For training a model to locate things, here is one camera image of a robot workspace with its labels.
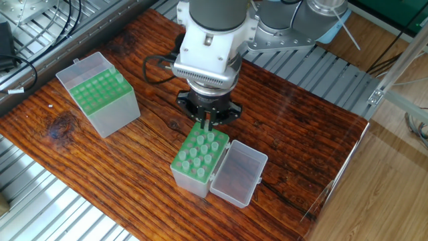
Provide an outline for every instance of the transparent plastic box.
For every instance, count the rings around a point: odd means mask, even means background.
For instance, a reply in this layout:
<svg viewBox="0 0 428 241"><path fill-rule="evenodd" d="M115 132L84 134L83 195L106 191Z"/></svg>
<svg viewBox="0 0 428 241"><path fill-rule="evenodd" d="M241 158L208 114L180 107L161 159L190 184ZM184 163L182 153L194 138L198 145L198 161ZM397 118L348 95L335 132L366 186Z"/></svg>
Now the transparent plastic box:
<svg viewBox="0 0 428 241"><path fill-rule="evenodd" d="M100 52L56 76L102 138L140 116L134 89Z"/></svg>
<svg viewBox="0 0 428 241"><path fill-rule="evenodd" d="M219 131L212 131L213 138L207 136L209 133L202 131L199 123L195 124L171 163L175 181L179 187L200 197L206 197L210 191L244 208L249 205L255 187L261 181L268 156L236 140L228 143L229 137ZM214 142L219 143L216 150L212 150ZM204 152L203 145L211 148ZM196 155L190 156L191 149L196 149ZM207 154L212 156L208 164L205 162Z"/></svg>

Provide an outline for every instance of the clear plastic lid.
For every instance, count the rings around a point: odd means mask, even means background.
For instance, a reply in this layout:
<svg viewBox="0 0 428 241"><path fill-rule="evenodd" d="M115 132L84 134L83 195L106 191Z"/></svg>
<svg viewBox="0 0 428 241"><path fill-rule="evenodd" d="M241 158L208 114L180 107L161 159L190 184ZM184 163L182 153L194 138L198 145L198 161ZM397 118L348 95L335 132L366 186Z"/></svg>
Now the clear plastic lid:
<svg viewBox="0 0 428 241"><path fill-rule="evenodd" d="M248 206L267 159L267 155L232 141L209 191L240 208Z"/></svg>
<svg viewBox="0 0 428 241"><path fill-rule="evenodd" d="M114 66L100 52L96 52L82 61L74 60L72 66L57 73L56 76L67 90L71 90L110 68Z"/></svg>

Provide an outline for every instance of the wooden table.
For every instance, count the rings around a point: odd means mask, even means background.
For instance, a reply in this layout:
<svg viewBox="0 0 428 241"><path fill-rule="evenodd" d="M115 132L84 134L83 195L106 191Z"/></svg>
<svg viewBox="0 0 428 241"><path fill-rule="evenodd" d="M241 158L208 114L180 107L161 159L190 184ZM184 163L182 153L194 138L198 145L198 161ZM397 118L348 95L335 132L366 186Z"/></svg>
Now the wooden table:
<svg viewBox="0 0 428 241"><path fill-rule="evenodd" d="M232 94L242 117L219 130L268 155L262 183L243 209L178 188L169 165L194 123L175 98L189 87L183 79L148 85L141 65L147 55L168 53L181 31L149 10L95 50L132 84L141 110L108 138L58 80L4 116L0 133L142 240L303 240L319 215L317 197L367 121L244 61ZM170 74L148 70L155 80Z"/></svg>

